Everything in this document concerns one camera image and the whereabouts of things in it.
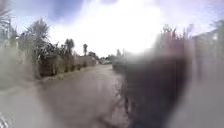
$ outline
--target car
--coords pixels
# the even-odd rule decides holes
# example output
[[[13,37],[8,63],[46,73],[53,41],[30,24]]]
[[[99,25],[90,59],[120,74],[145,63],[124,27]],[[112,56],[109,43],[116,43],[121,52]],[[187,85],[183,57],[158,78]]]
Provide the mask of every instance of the car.
[[[112,64],[112,62],[109,60],[100,60],[99,63],[103,65]]]

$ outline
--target tree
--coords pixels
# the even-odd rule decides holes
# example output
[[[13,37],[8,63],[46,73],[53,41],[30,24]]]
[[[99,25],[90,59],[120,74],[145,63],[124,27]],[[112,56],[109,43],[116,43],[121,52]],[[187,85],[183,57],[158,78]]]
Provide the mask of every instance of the tree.
[[[74,46],[75,46],[73,39],[67,39],[65,41],[65,45],[67,46],[67,50],[69,51],[69,53],[72,54],[72,48],[74,48]]]
[[[84,45],[83,45],[83,52],[84,52],[84,55],[85,55],[85,56],[86,56],[86,53],[87,53],[87,47],[88,47],[87,44],[84,44]]]
[[[27,28],[26,33],[32,38],[34,43],[43,44],[48,40],[48,30],[49,26],[47,23],[43,19],[40,19],[33,22],[33,24]]]

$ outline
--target sky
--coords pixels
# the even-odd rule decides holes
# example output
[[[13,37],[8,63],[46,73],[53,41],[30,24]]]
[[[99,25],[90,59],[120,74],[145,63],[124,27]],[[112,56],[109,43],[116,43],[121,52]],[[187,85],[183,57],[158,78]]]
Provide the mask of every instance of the sky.
[[[43,18],[52,43],[73,38],[75,50],[99,56],[125,48],[135,53],[150,48],[164,24],[192,34],[209,31],[223,18],[222,0],[11,0],[12,24],[19,32]]]

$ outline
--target blurry object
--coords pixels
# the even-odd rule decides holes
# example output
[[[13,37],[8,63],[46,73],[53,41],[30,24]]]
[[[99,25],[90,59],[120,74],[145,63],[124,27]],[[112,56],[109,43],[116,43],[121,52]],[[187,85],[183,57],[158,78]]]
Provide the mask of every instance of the blurry object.
[[[84,45],[83,45],[83,52],[84,52],[84,55],[85,55],[85,56],[86,56],[86,53],[87,53],[87,47],[88,47],[87,44],[84,44]]]
[[[0,128],[9,128],[9,125],[2,114],[0,115]]]
[[[111,61],[109,61],[109,60],[105,60],[105,59],[103,59],[103,60],[100,60],[100,64],[103,64],[103,65],[106,65],[106,64],[111,64],[112,62]]]
[[[121,52],[119,49],[117,49],[117,57],[120,57],[121,56]]]
[[[123,96],[129,114],[129,128],[163,128],[178,103],[187,80],[186,34],[165,26],[155,48],[147,55],[126,63]]]

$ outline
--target asphalt road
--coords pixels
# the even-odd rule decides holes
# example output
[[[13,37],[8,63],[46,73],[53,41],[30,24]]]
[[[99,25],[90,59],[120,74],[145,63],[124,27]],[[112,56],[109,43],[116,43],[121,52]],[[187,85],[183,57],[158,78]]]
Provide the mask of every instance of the asphalt road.
[[[0,111],[12,128],[123,125],[122,110],[110,113],[117,100],[118,78],[111,65],[105,65],[76,71],[62,79],[24,82],[0,94]]]

